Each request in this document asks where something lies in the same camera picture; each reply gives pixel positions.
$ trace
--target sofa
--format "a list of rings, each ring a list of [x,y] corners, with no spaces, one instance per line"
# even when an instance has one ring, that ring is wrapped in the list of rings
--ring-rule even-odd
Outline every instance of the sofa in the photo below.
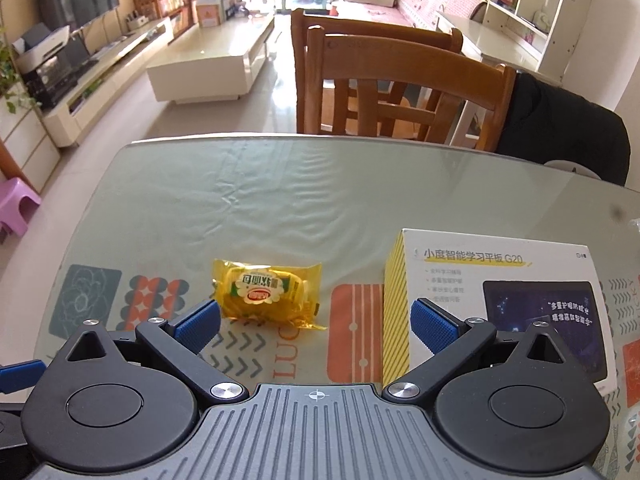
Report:
[[[462,16],[482,23],[486,2],[484,0],[341,0],[334,2],[341,18],[370,22],[395,23],[410,27],[435,30],[438,12]]]

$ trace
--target dining table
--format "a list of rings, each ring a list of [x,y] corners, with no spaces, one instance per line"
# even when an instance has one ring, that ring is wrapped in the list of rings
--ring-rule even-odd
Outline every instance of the dining table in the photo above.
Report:
[[[35,357],[87,319],[133,330],[212,294],[215,259],[322,265],[316,323],[223,319],[201,357],[258,383],[382,377],[385,261],[403,228],[588,246],[615,348],[617,389],[595,468],[640,476],[640,194],[491,153],[410,140],[210,134],[124,147],[95,190],[50,292]]]

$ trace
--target plastic stool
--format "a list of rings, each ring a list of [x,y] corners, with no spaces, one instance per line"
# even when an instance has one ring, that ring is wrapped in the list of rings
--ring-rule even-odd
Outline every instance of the plastic stool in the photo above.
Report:
[[[28,198],[35,205],[42,202],[39,195],[18,177],[0,184],[0,226],[4,225],[18,236],[24,236],[28,228],[20,212],[23,198]]]

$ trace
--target cardboard box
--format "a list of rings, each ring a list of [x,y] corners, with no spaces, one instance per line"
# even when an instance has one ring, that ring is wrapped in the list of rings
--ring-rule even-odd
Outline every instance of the cardboard box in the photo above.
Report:
[[[547,321],[603,396],[616,389],[609,319],[585,246],[403,229],[386,261],[384,294],[383,384],[433,356],[409,323],[414,300],[428,298],[498,330]]]
[[[217,27],[225,21],[223,0],[196,0],[196,13],[201,27]]]

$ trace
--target metal bolt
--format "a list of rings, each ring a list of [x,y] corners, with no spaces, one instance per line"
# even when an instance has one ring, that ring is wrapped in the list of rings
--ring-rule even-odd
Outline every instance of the metal bolt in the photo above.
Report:
[[[233,399],[242,393],[242,386],[236,383],[218,383],[211,387],[211,395],[219,399]]]
[[[420,388],[413,383],[393,383],[388,390],[391,395],[400,399],[411,399],[420,393]]]

